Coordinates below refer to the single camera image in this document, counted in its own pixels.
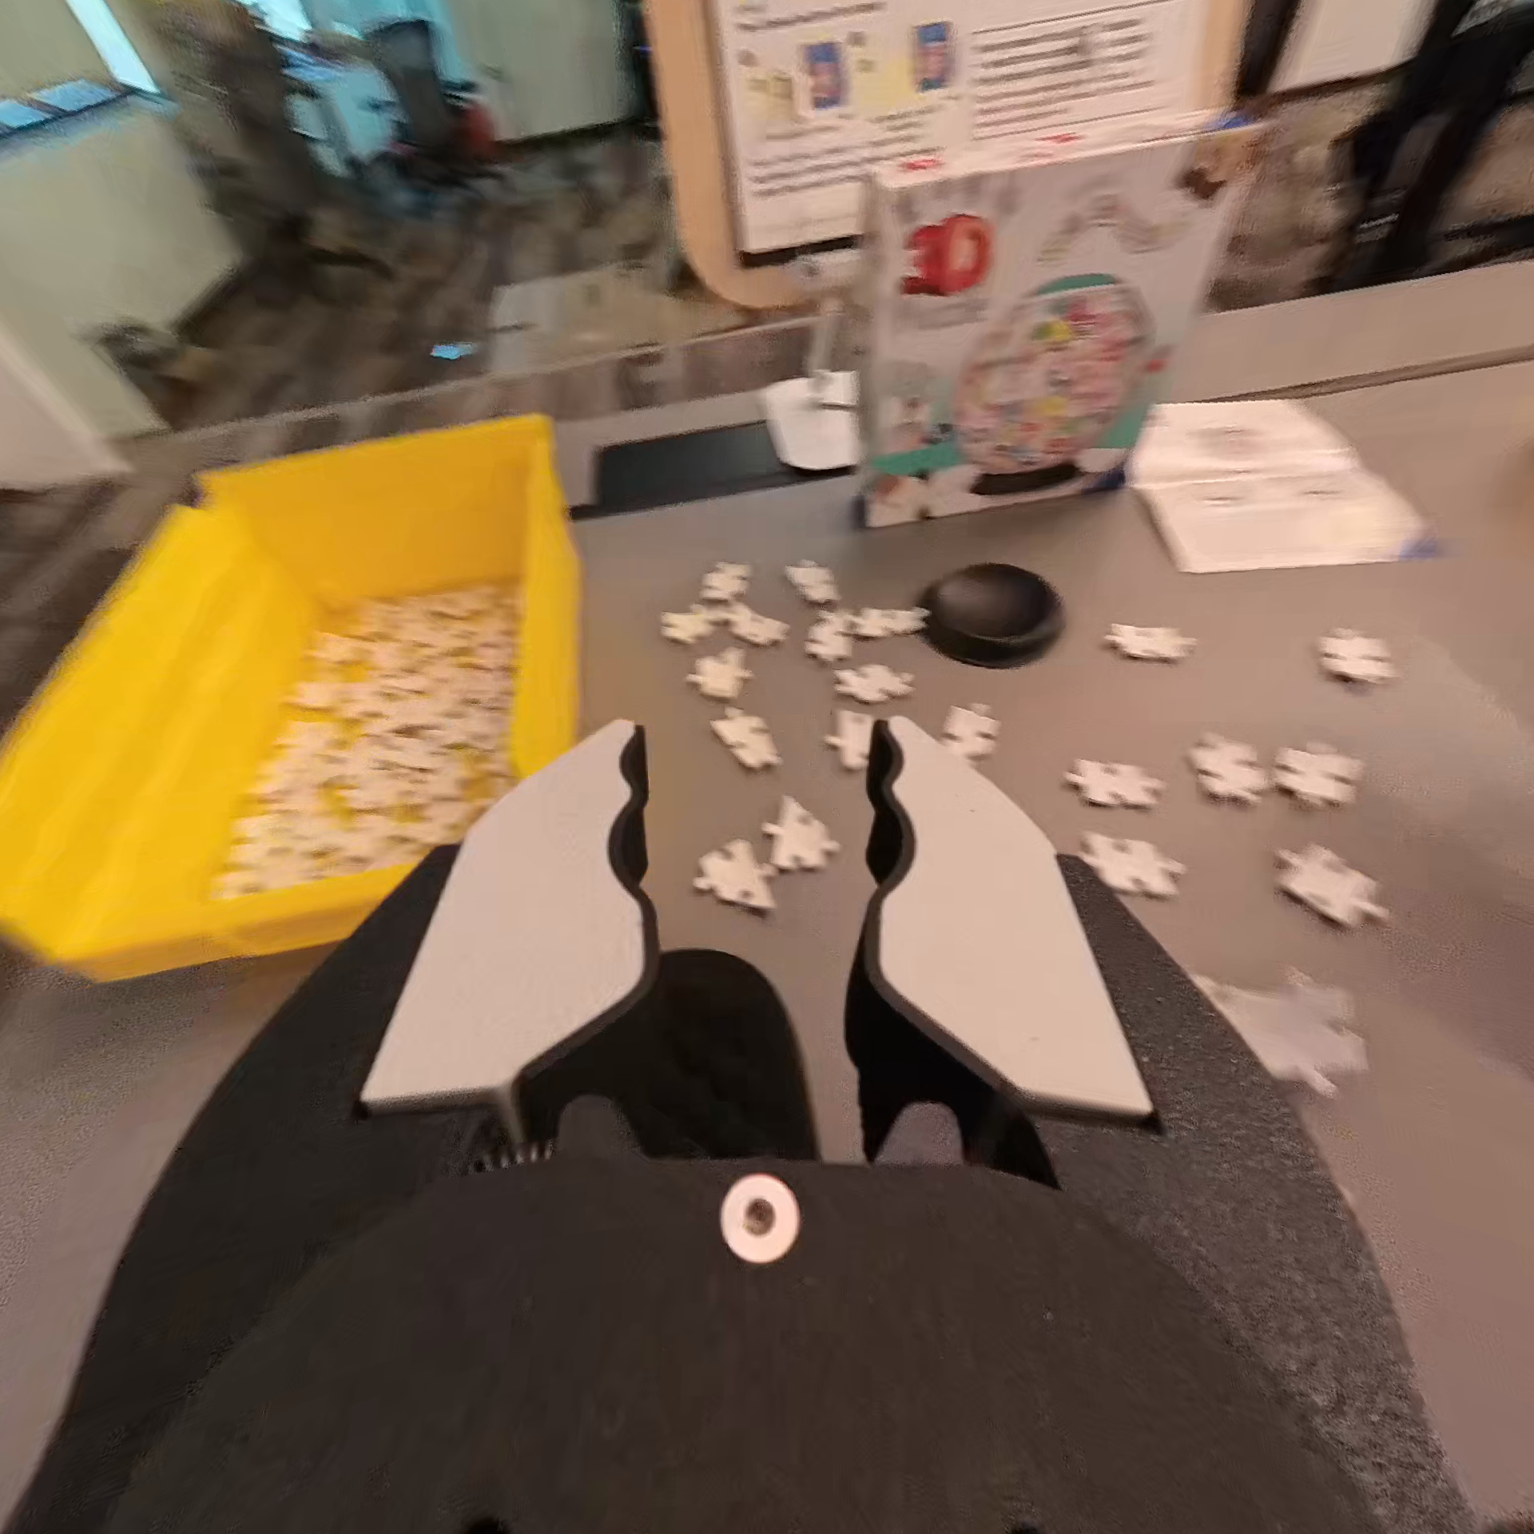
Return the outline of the black flat pad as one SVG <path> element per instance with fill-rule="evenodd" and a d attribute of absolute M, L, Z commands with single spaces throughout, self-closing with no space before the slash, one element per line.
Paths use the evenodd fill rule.
<path fill-rule="evenodd" d="M 603 448 L 594 459 L 583 510 L 594 516 L 652 512 L 851 474 L 849 468 L 786 466 L 762 423 L 709 428 Z"/>

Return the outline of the black round stand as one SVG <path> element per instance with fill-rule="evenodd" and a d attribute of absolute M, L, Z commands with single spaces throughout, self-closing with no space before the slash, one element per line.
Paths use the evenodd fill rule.
<path fill-rule="evenodd" d="M 922 640 L 954 664 L 1012 671 L 1039 662 L 1065 633 L 1059 592 L 1028 569 L 977 563 L 932 582 L 915 600 Z"/>

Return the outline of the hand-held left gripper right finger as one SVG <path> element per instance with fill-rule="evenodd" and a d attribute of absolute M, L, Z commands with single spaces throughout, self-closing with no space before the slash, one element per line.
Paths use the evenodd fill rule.
<path fill-rule="evenodd" d="M 1154 1102 L 1045 832 L 913 722 L 877 722 L 873 894 L 846 1044 L 866 1128 L 988 1095 L 1048 1118 L 1151 1126 Z"/>

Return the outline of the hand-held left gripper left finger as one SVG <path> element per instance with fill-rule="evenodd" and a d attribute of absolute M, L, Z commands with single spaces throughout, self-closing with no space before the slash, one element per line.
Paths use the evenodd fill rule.
<path fill-rule="evenodd" d="M 647 874 L 647 740 L 616 720 L 466 835 L 382 1034 L 373 1115 L 491 1111 L 532 1146 L 524 1087 L 643 1002 L 660 974 Z"/>

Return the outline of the white stand base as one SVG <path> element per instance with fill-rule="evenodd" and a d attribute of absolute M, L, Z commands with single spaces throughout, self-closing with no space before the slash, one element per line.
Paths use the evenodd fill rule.
<path fill-rule="evenodd" d="M 773 452 L 796 474 L 851 474 L 859 466 L 857 373 L 833 368 L 844 313 L 840 297 L 826 298 L 811 326 L 800 375 L 758 395 Z"/>

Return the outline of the puzzle ball box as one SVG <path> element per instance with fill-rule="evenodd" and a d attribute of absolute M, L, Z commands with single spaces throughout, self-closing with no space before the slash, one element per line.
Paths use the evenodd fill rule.
<path fill-rule="evenodd" d="M 1271 125 L 1050 129 L 870 176 L 857 317 L 870 530 L 1122 477 Z"/>

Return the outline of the heap of unsorted puzzle pieces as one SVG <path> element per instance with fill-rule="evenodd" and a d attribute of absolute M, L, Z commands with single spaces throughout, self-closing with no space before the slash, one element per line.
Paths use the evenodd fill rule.
<path fill-rule="evenodd" d="M 345 607 L 314 633 L 245 792 L 223 901 L 391 870 L 513 782 L 524 600 L 471 585 Z"/>

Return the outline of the poster board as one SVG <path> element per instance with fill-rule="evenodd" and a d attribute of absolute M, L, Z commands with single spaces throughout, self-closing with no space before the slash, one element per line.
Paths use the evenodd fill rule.
<path fill-rule="evenodd" d="M 1226 110 L 1235 3 L 643 4 L 683 258 L 751 313 L 849 247 L 880 167 Z"/>

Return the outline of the yellow plastic bin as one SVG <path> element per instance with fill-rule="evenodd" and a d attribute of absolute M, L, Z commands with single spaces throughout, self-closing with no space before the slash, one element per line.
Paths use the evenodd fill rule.
<path fill-rule="evenodd" d="M 526 781 L 583 713 L 583 563 L 557 428 L 510 415 L 212 472 L 174 507 L 4 742 L 4 938 L 99 983 L 334 947 L 415 861 L 214 897 L 243 792 L 323 620 L 510 583 L 502 757 Z"/>

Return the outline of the folded instruction leaflet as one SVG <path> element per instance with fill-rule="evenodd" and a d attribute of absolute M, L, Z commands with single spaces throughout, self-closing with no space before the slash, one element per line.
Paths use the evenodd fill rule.
<path fill-rule="evenodd" d="M 1125 485 L 1182 574 L 1390 565 L 1437 552 L 1423 516 L 1297 401 L 1160 406 Z"/>

